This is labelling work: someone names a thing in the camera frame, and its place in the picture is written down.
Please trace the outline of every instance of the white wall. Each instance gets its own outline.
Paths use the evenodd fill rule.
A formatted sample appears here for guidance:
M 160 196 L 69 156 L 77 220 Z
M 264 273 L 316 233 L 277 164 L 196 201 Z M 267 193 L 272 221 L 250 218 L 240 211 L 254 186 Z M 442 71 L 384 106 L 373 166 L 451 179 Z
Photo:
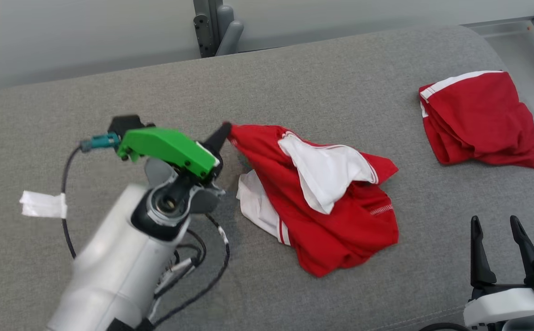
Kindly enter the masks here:
M 224 3 L 245 23 L 241 51 L 534 15 L 534 0 Z M 193 16 L 193 0 L 0 0 L 0 87 L 199 58 Z

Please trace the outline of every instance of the clothing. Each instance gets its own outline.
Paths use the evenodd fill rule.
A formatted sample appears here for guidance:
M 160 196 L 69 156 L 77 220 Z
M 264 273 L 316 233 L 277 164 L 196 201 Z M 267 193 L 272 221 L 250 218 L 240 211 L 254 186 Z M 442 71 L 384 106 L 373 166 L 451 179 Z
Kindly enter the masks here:
M 300 265 L 322 277 L 366 262 L 397 243 L 389 197 L 379 184 L 397 167 L 344 145 L 318 145 L 282 126 L 233 126 L 231 143 L 253 171 L 241 176 L 241 210 Z
M 424 128 L 442 164 L 476 159 L 534 168 L 534 121 L 504 71 L 476 71 L 419 89 Z

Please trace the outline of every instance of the teal connector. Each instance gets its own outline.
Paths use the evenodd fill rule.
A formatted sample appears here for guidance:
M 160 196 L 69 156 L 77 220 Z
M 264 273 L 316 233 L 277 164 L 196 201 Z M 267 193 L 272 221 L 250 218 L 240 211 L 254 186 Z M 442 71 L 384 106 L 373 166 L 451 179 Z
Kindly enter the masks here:
M 81 151 L 86 153 L 93 148 L 110 148 L 118 147 L 120 145 L 120 138 L 115 133 L 102 134 L 100 136 L 92 136 L 90 140 L 81 141 Z

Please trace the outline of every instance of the gray fabric surface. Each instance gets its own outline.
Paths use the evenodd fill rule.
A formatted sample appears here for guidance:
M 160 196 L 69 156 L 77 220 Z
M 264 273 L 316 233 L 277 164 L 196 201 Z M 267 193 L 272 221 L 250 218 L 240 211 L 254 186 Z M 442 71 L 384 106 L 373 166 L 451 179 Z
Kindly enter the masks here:
M 469 299 L 469 220 L 479 215 L 499 281 L 523 279 L 508 217 L 534 242 L 534 170 L 467 162 L 439 165 L 422 127 L 418 88 L 469 71 L 505 69 L 462 27 L 387 31 L 276 50 L 210 58 L 0 91 L 0 330 L 38 330 L 71 277 L 59 220 L 26 218 L 23 190 L 57 194 L 76 141 L 104 132 L 113 115 L 137 113 L 204 138 L 221 121 L 279 124 L 316 143 L 347 144 L 392 159 L 383 189 L 399 244 L 369 262 L 316 279 L 295 253 L 254 226 L 235 200 L 244 171 L 231 145 L 216 219 L 231 242 L 223 279 L 162 330 L 416 330 L 462 323 Z M 69 179 L 69 228 L 77 247 L 96 230 L 143 164 L 109 151 L 79 155 Z M 170 293 L 165 311 L 201 289 L 223 247 L 203 218 L 205 264 Z

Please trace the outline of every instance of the red fabric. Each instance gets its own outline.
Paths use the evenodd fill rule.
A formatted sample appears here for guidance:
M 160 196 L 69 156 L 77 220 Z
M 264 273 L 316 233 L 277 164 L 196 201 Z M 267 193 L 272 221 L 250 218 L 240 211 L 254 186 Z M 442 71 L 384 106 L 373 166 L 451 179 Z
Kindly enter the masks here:
M 289 131 L 282 126 L 233 126 L 229 140 L 256 171 L 269 201 L 288 228 L 300 265 L 307 272 L 322 277 L 334 269 L 366 262 L 377 251 L 397 243 L 393 209 L 375 215 L 370 213 L 391 205 L 389 197 L 376 185 L 352 182 L 329 215 L 308 206 L 298 170 L 277 144 Z M 361 155 L 376 170 L 379 184 L 397 172 L 389 159 Z
M 419 92 L 431 85 L 422 86 Z M 508 73 L 485 73 L 435 92 L 424 128 L 442 164 L 476 159 L 534 168 L 534 121 Z

